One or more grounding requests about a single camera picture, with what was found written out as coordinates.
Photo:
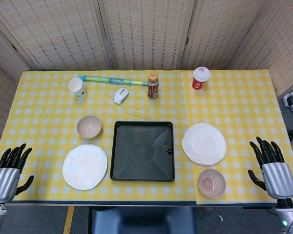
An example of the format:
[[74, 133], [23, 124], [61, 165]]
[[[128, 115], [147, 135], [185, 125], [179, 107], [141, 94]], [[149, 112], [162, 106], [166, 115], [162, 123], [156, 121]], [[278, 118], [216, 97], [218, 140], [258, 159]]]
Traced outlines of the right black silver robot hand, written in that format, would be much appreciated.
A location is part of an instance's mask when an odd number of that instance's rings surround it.
[[293, 175], [279, 146], [260, 137], [256, 137], [256, 140], [258, 144], [251, 141], [250, 146], [255, 153], [263, 180], [259, 180], [253, 170], [248, 170], [251, 181], [274, 199], [293, 198]]

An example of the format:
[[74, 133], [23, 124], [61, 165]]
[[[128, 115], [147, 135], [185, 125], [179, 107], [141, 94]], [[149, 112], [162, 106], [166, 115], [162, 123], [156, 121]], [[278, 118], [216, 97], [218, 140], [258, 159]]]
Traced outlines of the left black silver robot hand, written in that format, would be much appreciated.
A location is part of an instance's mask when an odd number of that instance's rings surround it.
[[19, 186], [26, 160], [32, 148], [25, 149], [26, 144], [7, 149], [0, 159], [0, 204], [9, 203], [16, 195], [26, 191], [32, 184], [34, 176], [31, 175], [26, 183]]

